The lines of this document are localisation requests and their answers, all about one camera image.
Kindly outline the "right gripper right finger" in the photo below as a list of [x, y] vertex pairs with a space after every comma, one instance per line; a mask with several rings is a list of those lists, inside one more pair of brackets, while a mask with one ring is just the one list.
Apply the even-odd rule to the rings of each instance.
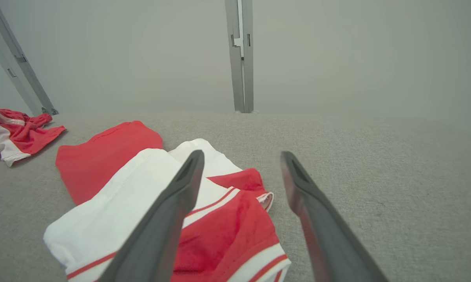
[[283, 151], [280, 161], [288, 205], [300, 219], [314, 279], [386, 282], [386, 275], [297, 157]]

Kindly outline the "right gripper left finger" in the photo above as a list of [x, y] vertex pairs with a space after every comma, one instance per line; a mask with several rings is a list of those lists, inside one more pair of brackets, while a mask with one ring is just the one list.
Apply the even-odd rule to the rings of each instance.
[[100, 282], [169, 282], [185, 217], [196, 205], [205, 154], [193, 151], [99, 277]]

